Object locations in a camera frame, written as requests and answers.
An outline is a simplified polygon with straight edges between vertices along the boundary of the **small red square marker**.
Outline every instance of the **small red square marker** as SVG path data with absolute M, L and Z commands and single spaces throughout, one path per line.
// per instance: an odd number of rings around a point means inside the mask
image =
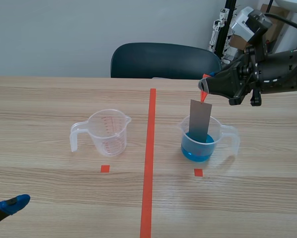
M 108 173 L 110 171 L 109 165 L 101 165 L 101 173 Z
M 202 177 L 203 176 L 203 170 L 202 169 L 194 169 L 195 176 L 196 177 Z

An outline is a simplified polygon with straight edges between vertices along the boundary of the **plastic measuring cup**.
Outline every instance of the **plastic measuring cup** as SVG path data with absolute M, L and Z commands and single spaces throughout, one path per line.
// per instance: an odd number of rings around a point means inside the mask
M 72 125 L 71 151 L 77 150 L 77 135 L 88 133 L 102 155 L 119 155 L 127 146 L 126 128 L 130 121 L 130 117 L 115 109 L 106 109 L 93 114 L 87 121 Z
M 186 117 L 178 127 L 182 131 L 182 153 L 188 159 L 195 162 L 204 162 L 208 160 L 214 152 L 218 143 L 224 137 L 232 138 L 232 152 L 234 155 L 238 154 L 240 138 L 238 130 L 233 126 L 222 125 L 218 120 L 210 117 L 208 135 L 206 143 L 201 143 L 189 137 L 189 116 Z

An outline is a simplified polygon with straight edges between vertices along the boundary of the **blue water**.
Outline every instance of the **blue water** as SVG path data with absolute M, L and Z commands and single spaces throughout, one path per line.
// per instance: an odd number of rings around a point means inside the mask
M 207 135 L 206 138 L 206 143 L 212 143 L 214 140 L 210 135 Z M 183 136 L 182 139 L 182 144 L 181 144 L 181 150 L 183 152 L 183 155 L 185 155 L 185 157 L 187 159 L 190 159 L 192 161 L 195 162 L 204 162 L 206 160 L 208 160 L 213 151 L 215 149 L 215 145 L 201 145 L 201 144 L 197 144 L 189 139 L 187 139 L 185 136 Z

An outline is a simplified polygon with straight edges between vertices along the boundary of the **table surface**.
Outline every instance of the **table surface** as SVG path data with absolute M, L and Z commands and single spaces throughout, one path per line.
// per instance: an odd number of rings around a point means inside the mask
M 0 200 L 28 193 L 0 238 L 138 238 L 149 89 L 156 88 L 153 238 L 297 238 L 297 92 L 253 108 L 209 95 L 212 116 L 239 130 L 206 164 L 180 152 L 176 125 L 200 93 L 195 80 L 0 77 Z M 101 156 L 72 124 L 115 108 L 132 118 L 128 146 Z M 110 165 L 110 173 L 100 173 Z M 194 169 L 204 170 L 195 177 Z

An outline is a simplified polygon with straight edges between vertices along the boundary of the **chair backrest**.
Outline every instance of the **chair backrest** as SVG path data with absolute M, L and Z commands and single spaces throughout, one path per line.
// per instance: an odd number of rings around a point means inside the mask
M 219 71 L 219 58 L 210 51 L 164 43 L 129 43 L 111 59 L 112 78 L 201 79 Z

